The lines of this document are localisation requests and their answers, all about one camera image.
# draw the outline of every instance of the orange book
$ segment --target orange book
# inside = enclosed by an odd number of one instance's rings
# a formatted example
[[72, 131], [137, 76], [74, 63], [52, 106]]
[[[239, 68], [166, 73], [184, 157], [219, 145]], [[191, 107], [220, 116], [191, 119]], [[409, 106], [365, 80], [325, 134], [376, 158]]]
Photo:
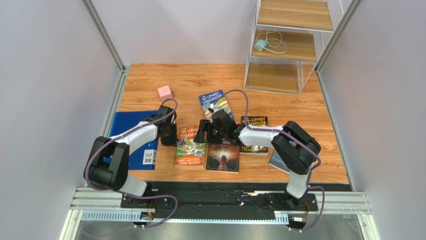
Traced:
[[174, 158], [175, 167], [204, 168], [206, 144], [194, 142], [197, 131], [196, 126], [179, 127], [177, 132], [179, 142]]

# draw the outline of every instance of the pink cube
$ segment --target pink cube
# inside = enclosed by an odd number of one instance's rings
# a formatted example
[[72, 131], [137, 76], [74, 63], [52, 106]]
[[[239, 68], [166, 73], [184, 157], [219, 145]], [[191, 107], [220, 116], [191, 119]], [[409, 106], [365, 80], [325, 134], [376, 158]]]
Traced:
[[172, 91], [170, 91], [169, 85], [158, 88], [158, 93], [162, 101], [173, 98]]

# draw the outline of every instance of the white cable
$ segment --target white cable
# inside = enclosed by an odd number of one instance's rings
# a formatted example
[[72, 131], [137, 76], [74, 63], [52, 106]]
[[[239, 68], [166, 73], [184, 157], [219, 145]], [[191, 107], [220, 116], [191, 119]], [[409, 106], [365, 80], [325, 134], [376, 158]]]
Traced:
[[[278, 33], [278, 34], [279, 34], [279, 38], [280, 38], [280, 39], [277, 39], [277, 38], [268, 38], [268, 34], [273, 34], [273, 33]], [[285, 53], [287, 53], [287, 45], [286, 45], [286, 43], [285, 43], [285, 42], [283, 42], [283, 36], [281, 35], [281, 32], [277, 31], [275, 28], [273, 29], [273, 31], [268, 30], [267, 32], [264, 32], [264, 33], [261, 33], [261, 34], [257, 35], [257, 37], [256, 37], [256, 41], [257, 41], [257, 42], [259, 42], [259, 36], [260, 36], [260, 35], [266, 35], [266, 39], [265, 39], [265, 41], [266, 41], [267, 45], [268, 45], [269, 47], [273, 48], [273, 49], [278, 48], [281, 44], [283, 44], [283, 45], [284, 45], [284, 47], [285, 47], [285, 51], [283, 51], [283, 52], [272, 51], [272, 50], [270, 50], [270, 49], [267, 49], [266, 47], [263, 47], [263, 49], [268, 50], [269, 52], [272, 52], [272, 53], [275, 53], [275, 54], [285, 54]], [[278, 45], [276, 45], [276, 46], [272, 46], [272, 45], [269, 43], [269, 40], [277, 40], [279, 43], [278, 43]]]

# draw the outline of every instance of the gray floor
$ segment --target gray floor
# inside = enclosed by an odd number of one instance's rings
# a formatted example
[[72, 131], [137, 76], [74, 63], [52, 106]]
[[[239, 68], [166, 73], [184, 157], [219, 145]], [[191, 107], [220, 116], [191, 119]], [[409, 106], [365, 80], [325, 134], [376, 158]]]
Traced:
[[[129, 222], [82, 222], [80, 227], [90, 234], [107, 234], [129, 226]], [[93, 239], [77, 234], [76, 240]], [[311, 231], [295, 233], [286, 226], [254, 224], [165, 223], [148, 229], [131, 229], [97, 238], [102, 240], [362, 240], [357, 215], [323, 215]]]

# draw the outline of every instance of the wooden table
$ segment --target wooden table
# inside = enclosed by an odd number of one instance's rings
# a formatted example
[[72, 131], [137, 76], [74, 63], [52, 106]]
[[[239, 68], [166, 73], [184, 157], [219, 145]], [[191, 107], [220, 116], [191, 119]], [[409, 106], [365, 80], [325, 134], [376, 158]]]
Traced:
[[[243, 89], [244, 64], [133, 64], [119, 106], [120, 112], [156, 110], [161, 104], [157, 88], [169, 85], [179, 105], [177, 125], [198, 126], [204, 119], [198, 96], [222, 89]], [[249, 116], [268, 116], [270, 126], [295, 121], [321, 145], [322, 165], [312, 182], [347, 183], [345, 167], [336, 142], [318, 80], [307, 81], [301, 95], [249, 91]], [[244, 114], [241, 93], [226, 96], [235, 119]], [[173, 107], [173, 102], [166, 103]], [[156, 181], [288, 182], [289, 175], [268, 165], [268, 156], [241, 155], [239, 173], [174, 167], [174, 147], [158, 146], [155, 170], [133, 170], [132, 175]]]

